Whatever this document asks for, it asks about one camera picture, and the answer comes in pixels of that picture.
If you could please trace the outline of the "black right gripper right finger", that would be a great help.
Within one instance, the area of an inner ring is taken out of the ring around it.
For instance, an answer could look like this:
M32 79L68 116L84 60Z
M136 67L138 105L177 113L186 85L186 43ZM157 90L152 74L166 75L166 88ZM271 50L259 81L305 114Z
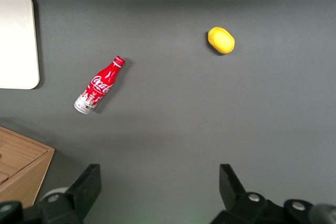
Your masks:
M245 191L229 164L219 166L219 192L225 210L212 223L285 223L283 209L258 193Z

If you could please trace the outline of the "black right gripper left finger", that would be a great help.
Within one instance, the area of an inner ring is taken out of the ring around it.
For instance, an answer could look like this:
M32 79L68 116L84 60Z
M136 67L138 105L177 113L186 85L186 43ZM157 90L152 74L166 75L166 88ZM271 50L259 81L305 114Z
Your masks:
M83 223L101 193L101 169L90 164L64 189L55 189L40 202L41 223Z

